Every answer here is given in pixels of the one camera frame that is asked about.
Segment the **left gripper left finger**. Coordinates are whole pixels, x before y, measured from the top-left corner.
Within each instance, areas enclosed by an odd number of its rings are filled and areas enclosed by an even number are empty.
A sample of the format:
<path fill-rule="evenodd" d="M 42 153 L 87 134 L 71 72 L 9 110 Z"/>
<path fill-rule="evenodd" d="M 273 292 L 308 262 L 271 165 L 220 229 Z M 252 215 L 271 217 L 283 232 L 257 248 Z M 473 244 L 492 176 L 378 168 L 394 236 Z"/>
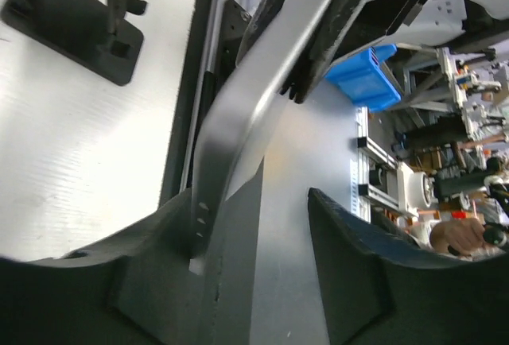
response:
<path fill-rule="evenodd" d="M 225 203 L 202 274 L 185 252 L 190 199 L 60 259 L 3 258 L 2 343 L 249 343 L 259 198 Z"/>

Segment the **person hand in background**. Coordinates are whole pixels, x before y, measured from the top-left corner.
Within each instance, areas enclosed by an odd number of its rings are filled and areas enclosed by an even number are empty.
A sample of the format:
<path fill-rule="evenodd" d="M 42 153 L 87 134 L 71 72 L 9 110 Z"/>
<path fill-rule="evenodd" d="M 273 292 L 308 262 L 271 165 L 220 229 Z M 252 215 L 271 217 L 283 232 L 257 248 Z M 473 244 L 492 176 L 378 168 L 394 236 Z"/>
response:
<path fill-rule="evenodd" d="M 443 254 L 449 253 L 449 247 L 460 255 L 469 256 L 482 248 L 485 228 L 478 219 L 441 221 L 430 232 L 429 243 Z"/>

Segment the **silver edged black phone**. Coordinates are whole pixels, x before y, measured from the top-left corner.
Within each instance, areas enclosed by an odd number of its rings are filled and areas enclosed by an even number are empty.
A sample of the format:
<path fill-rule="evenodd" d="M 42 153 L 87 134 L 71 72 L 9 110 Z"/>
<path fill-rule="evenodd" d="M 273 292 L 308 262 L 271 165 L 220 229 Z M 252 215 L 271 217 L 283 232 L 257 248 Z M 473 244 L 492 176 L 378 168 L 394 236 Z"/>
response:
<path fill-rule="evenodd" d="M 193 158 L 189 255 L 203 255 L 227 198 L 255 173 L 267 143 L 271 104 L 332 0 L 287 0 L 212 104 Z"/>

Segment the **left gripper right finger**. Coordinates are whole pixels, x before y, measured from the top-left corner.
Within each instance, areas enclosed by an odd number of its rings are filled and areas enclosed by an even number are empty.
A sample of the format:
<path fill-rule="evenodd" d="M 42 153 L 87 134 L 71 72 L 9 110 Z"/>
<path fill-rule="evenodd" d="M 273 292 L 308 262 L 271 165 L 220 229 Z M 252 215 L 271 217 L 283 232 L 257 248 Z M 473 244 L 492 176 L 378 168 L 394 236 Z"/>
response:
<path fill-rule="evenodd" d="M 308 215 L 330 343 L 507 343 L 506 254 L 470 262 L 420 249 L 317 188 Z"/>

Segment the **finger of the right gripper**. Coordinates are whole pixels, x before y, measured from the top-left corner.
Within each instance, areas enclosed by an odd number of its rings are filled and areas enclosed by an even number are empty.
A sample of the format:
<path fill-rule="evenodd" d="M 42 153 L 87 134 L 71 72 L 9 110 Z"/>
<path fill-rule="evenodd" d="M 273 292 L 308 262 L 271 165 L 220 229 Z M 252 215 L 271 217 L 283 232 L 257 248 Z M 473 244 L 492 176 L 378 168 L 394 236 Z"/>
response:
<path fill-rule="evenodd" d="M 287 0 L 261 0 L 243 34 L 237 56 L 237 67 L 267 26 L 275 19 Z M 349 56 L 370 43 L 392 34 L 401 24 L 402 7 L 396 4 L 382 13 L 368 36 L 353 41 L 346 48 L 348 33 L 360 19 L 363 9 L 377 0 L 332 0 L 311 39 L 299 56 L 293 70 L 279 91 L 289 91 L 291 98 L 302 103 L 321 81 L 337 57 Z"/>

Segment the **black folding phone stand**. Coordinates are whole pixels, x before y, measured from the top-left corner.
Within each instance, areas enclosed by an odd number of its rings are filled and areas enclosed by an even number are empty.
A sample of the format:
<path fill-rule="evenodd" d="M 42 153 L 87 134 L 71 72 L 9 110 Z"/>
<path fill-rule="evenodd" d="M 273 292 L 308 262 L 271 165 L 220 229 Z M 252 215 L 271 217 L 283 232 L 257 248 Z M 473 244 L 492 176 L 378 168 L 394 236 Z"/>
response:
<path fill-rule="evenodd" d="M 11 28 L 118 86 L 134 74 L 144 41 L 127 14 L 143 15 L 144 0 L 6 0 Z"/>

